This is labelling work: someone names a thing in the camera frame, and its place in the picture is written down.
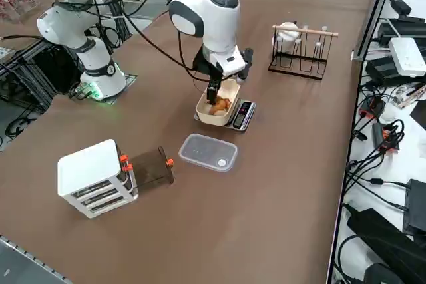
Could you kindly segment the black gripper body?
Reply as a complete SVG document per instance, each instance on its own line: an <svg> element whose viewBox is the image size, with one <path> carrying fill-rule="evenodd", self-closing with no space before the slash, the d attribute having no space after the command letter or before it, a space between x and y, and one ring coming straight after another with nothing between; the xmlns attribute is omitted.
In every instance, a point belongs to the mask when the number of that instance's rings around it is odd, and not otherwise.
<svg viewBox="0 0 426 284"><path fill-rule="evenodd" d="M221 70L208 62L202 51L198 51L194 57L192 61L192 68L194 71L209 76L209 78L213 78L214 80L222 78Z"/></svg>

